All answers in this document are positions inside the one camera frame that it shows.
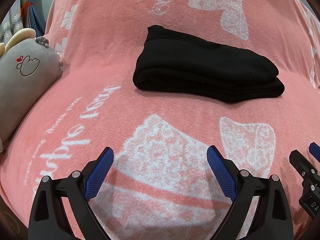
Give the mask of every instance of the stuffed animal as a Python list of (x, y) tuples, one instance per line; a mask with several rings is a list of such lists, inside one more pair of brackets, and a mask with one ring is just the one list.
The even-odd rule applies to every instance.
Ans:
[(0, 44), (0, 152), (37, 100), (62, 74), (63, 58), (33, 29)]

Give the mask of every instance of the bed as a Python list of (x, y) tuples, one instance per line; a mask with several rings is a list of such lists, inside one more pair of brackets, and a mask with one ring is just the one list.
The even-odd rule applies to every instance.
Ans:
[[(226, 104), (138, 90), (132, 75), (154, 24), (269, 58), (285, 92)], [(1, 196), (26, 226), (43, 176), (66, 177), (110, 146), (114, 164), (90, 205), (112, 239), (208, 239), (231, 205), (206, 162), (215, 145), (254, 176), (277, 174), (295, 236), (306, 228), (289, 154), (311, 160), (320, 141), (320, 23), (299, 0), (54, 0), (45, 36), (64, 72), (1, 156)]]

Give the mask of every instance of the folded black cloth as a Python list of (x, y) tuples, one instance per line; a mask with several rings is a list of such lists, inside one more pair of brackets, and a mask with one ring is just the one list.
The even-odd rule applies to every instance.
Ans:
[(275, 98), (284, 92), (266, 57), (153, 25), (137, 60), (133, 83), (141, 90), (182, 92), (225, 102)]

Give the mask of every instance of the silver bolt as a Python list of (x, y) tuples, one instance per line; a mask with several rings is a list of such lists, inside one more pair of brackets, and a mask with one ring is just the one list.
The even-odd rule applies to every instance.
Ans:
[(47, 182), (49, 180), (49, 176), (44, 176), (43, 178), (42, 178), (42, 182)]
[(79, 177), (80, 176), (80, 172), (79, 171), (74, 171), (73, 173), (72, 173), (72, 177), (74, 177), (74, 178), (77, 178), (77, 177)]
[(249, 176), (249, 172), (246, 171), (246, 170), (240, 171), (240, 174), (241, 174), (242, 176), (244, 176), (244, 177), (248, 177), (248, 176)]
[(274, 180), (274, 181), (278, 181), (279, 180), (279, 177), (277, 175), (272, 175), (271, 178)]

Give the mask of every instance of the blue gripper pad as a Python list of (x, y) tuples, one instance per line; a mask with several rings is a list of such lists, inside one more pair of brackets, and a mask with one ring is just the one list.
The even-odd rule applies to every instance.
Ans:
[(87, 202), (97, 196), (100, 187), (113, 164), (113, 159), (113, 150), (108, 148), (91, 172), (85, 183), (84, 198)]
[(310, 144), (309, 152), (318, 162), (320, 162), (320, 147), (316, 143), (313, 142)]
[(213, 174), (219, 182), (222, 192), (226, 197), (230, 198), (231, 201), (234, 202), (238, 196), (236, 192), (236, 182), (226, 166), (223, 164), (215, 149), (211, 146), (207, 150), (207, 160)]

